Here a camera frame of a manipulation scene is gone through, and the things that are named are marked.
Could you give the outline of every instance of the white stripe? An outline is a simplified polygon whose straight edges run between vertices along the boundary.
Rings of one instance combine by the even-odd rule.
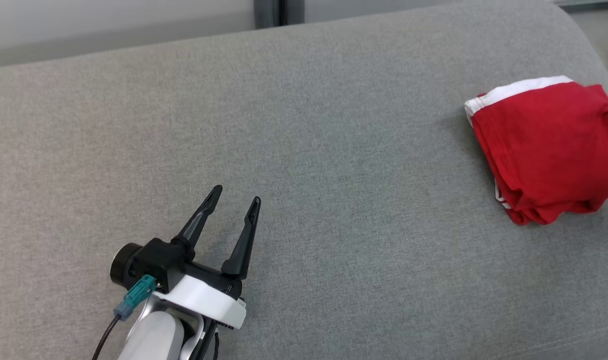
[[[471,118],[475,115],[476,112],[483,109],[484,107],[488,107],[489,105],[498,103],[504,99],[510,98],[511,96],[515,96],[517,94],[521,94],[523,92],[535,89],[543,89],[551,85],[571,82],[573,82],[573,80],[563,75],[552,77],[539,77],[537,79],[526,79],[517,81],[510,85],[494,88],[484,96],[471,98],[464,104],[464,109],[466,109],[466,114],[468,115],[468,117]]]

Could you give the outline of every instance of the robotic arm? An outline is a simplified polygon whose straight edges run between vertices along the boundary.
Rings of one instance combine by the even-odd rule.
[[[222,186],[215,186],[169,243],[156,238],[143,247],[129,243],[115,255],[110,267],[112,282],[133,291],[142,280],[151,280],[150,296],[146,294],[144,309],[128,333],[118,360],[203,360],[213,337],[217,348],[217,326],[241,328],[246,317],[242,280],[248,274],[261,200],[253,199],[242,235],[221,271],[217,271],[193,259],[199,234],[221,192]],[[116,308],[107,333],[116,319],[124,321],[130,312]]]

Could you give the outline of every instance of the teal connector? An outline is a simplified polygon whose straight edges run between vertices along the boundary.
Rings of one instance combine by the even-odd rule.
[[[153,293],[156,287],[156,281],[153,276],[144,275],[140,278],[133,287],[131,287],[126,295],[124,295],[124,301],[122,301],[118,307],[112,311],[112,314],[117,316],[119,315],[119,319],[121,321],[126,321],[130,314],[133,313],[133,310],[141,303],[142,301],[148,299],[150,294]]]

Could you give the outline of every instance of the floor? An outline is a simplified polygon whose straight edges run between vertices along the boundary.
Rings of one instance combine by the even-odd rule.
[[[608,69],[608,10],[572,13]]]

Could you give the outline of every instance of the red fabric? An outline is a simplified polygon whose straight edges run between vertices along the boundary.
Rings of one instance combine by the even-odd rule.
[[[596,212],[608,198],[608,96],[601,85],[533,89],[483,107],[472,121],[515,223]]]

